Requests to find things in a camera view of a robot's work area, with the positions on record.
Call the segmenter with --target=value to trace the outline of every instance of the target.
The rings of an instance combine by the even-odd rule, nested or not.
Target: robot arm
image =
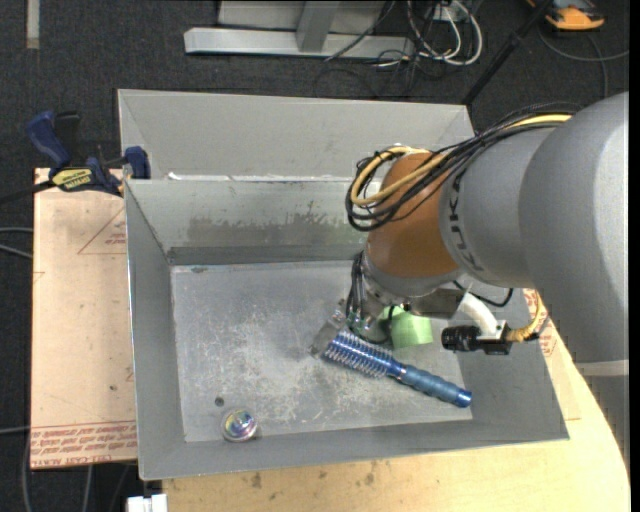
[[[350,221],[369,231],[360,335],[384,341],[375,318],[389,304],[437,313],[439,287],[463,273],[535,288],[627,460],[628,102],[521,113],[438,152],[389,148],[359,166],[347,197]],[[387,160],[380,191],[361,197]]]

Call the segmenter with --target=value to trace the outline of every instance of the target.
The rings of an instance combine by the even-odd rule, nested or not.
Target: cable bundle
[[[575,110],[552,110],[553,106],[553,104],[533,105],[519,110],[464,142],[435,151],[409,146],[391,146],[361,160],[356,166],[355,179],[345,198],[349,223],[358,231],[367,232],[389,222],[401,221],[432,197],[446,180],[464,173],[471,161],[487,148],[517,133],[558,126],[575,112]],[[382,165],[408,154],[424,154],[425,158],[406,177],[373,195],[366,196],[367,187]],[[446,175],[445,179],[441,180],[419,204],[400,217],[396,215],[403,205],[443,175]],[[394,192],[407,184],[409,187],[404,193],[394,202],[390,202]]]

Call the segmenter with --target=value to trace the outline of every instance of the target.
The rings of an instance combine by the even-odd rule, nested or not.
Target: small round object
[[[245,409],[235,409],[222,421],[222,435],[227,441],[241,442],[252,439],[258,430],[258,422]]]

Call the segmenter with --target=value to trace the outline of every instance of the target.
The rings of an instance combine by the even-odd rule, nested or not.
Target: electrical wire
[[[462,286],[458,281],[452,281],[454,286],[458,289],[458,290],[466,290],[466,288],[464,286]],[[476,293],[471,293],[471,295],[473,295],[476,299],[481,300],[482,302],[484,302],[485,304],[489,304],[490,306],[495,306],[497,308],[503,308],[505,307],[507,304],[509,304],[509,302],[511,301],[511,298],[513,297],[513,292],[514,289],[513,288],[509,288],[507,290],[507,294],[505,296],[505,298],[501,301],[501,302],[495,302],[491,299],[488,299],[487,297],[483,297],[482,295],[478,295]]]
[[[395,1],[392,2],[388,2],[387,4],[387,8],[381,12],[380,16],[378,17],[378,19],[368,28],[366,29],[364,32],[362,32],[362,34],[360,34],[358,37],[356,37],[353,41],[351,41],[347,46],[345,46],[344,48],[342,48],[341,50],[338,50],[336,53],[334,53],[333,55],[327,57],[324,62],[330,62],[334,59],[337,59],[339,57],[342,57],[345,53],[347,53],[348,51],[352,50],[358,43],[360,43],[365,37],[367,37],[369,34],[371,34],[371,32],[373,32],[375,30],[375,28],[380,25],[380,23],[382,23],[382,21],[389,15],[389,13],[391,12],[391,10],[393,9],[393,6],[396,4]]]
[[[28,425],[23,425],[22,427],[9,427],[0,429],[0,436],[7,434],[17,434],[22,432],[28,432],[31,429]]]
[[[22,457],[22,471],[20,472],[20,483],[22,486],[22,499],[24,501],[24,508],[27,512],[33,512],[31,506],[31,497],[29,495],[29,479],[28,479],[28,466],[29,466],[29,452],[31,450],[31,434],[27,435],[27,442],[24,448],[24,456]]]
[[[462,49],[462,35],[460,33],[460,30],[458,29],[456,22],[451,17],[451,13],[448,8],[440,6],[440,9],[442,10],[442,12],[444,12],[445,16],[448,19],[447,24],[451,27],[451,31],[455,36],[456,45],[455,45],[455,48],[453,49],[450,48],[443,52],[439,52],[439,51],[436,51],[429,43],[427,43],[421,31],[418,30],[418,27],[415,23],[415,18],[414,18],[413,2],[411,0],[407,0],[406,6],[407,6],[407,21],[409,23],[409,27],[411,28],[411,31],[413,32],[413,35],[417,39],[417,47],[419,48],[418,54],[421,57],[439,60],[446,64],[450,64],[452,66],[468,66],[470,64],[473,64],[480,58],[480,55],[482,54],[482,50],[483,50],[483,45],[484,45],[482,30],[475,16],[472,13],[470,13],[469,10],[462,3],[460,3],[457,0],[454,0],[453,2],[451,2],[451,6],[455,6],[457,9],[459,9],[464,13],[465,20],[469,21],[471,28],[473,30],[472,40],[475,41],[475,52],[473,53],[473,55],[463,60],[456,59],[456,57],[460,54],[460,51]],[[432,9],[431,16],[434,15],[434,12],[433,12],[434,10],[435,8]]]
[[[32,228],[23,228],[23,227],[11,226],[11,227],[8,227],[8,228],[0,228],[0,233],[33,233],[33,229]],[[29,259],[33,258],[33,256],[31,254],[29,254],[28,252],[24,252],[24,251],[21,251],[19,249],[15,249],[14,247],[10,247],[10,246],[4,245],[4,244],[0,244],[0,251],[5,251],[5,252],[8,252],[10,254],[15,254],[17,256],[22,256],[23,258],[29,258]]]
[[[120,491],[122,489],[122,486],[124,485],[124,481],[127,478],[127,474],[128,473],[129,473],[129,466],[125,465],[124,466],[124,471],[120,475],[120,479],[118,480],[118,483],[116,485],[116,489],[113,492],[113,497],[111,498],[111,503],[109,504],[109,508],[107,509],[107,512],[113,512],[115,510],[116,503],[118,502],[118,499],[120,498]]]
[[[23,258],[33,259],[33,255],[28,252],[21,251],[19,249],[14,249],[13,247],[9,247],[8,245],[0,244],[0,251],[5,251],[11,254],[16,254],[18,256],[22,256]]]
[[[21,228],[21,227],[10,227],[10,228],[0,228],[0,233],[33,233],[33,228]]]
[[[93,465],[87,469],[87,482],[84,485],[84,498],[82,500],[82,512],[89,510],[89,496],[91,495],[91,481],[93,480]]]
[[[607,56],[598,56],[598,57],[581,57],[580,55],[571,55],[570,53],[565,53],[559,48],[553,46],[543,35],[542,29],[538,27],[538,37],[544,43],[544,45],[549,48],[552,52],[557,53],[558,55],[565,57],[571,60],[577,60],[579,62],[607,62],[610,60],[621,59],[629,55],[629,50],[625,50],[621,53],[617,53],[615,55],[607,55]]]
[[[540,294],[537,291],[535,292],[535,295],[536,295],[536,312],[533,315],[533,319],[528,325],[524,327],[520,327],[519,329],[513,329],[507,332],[504,338],[506,341],[522,343],[523,341],[527,341],[529,338],[531,338],[532,335],[536,334],[535,329],[536,329],[536,326],[540,323],[543,313],[542,313],[542,298],[540,297]]]
[[[392,146],[376,152],[356,166],[356,176],[345,198],[349,223],[359,231],[378,229],[393,221],[404,204],[440,176],[447,174],[445,180],[448,180],[455,174],[463,173],[468,164],[488,147],[523,131],[558,126],[568,120],[571,115],[572,113],[566,112],[550,113],[546,106],[531,106],[528,110],[521,109],[511,118],[501,120],[462,143],[437,151],[429,152],[409,146]],[[384,187],[372,196],[360,197],[382,164],[410,153],[423,153],[426,158],[405,178]],[[409,185],[407,190],[390,204],[391,196],[405,185]],[[356,207],[364,208],[366,213],[357,211]]]
[[[600,50],[598,43],[596,43],[596,40],[591,37],[590,34],[587,35],[587,39],[589,39],[591,46],[593,46],[593,49],[596,51],[596,55],[599,57],[600,69],[602,70],[602,97],[607,98],[609,97],[609,72],[607,71],[607,62],[604,60],[602,51]]]

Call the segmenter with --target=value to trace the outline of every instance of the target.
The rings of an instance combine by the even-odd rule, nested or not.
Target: brush handle
[[[404,366],[404,371],[397,379],[407,386],[458,407],[468,407],[471,404],[471,391],[410,364]]]

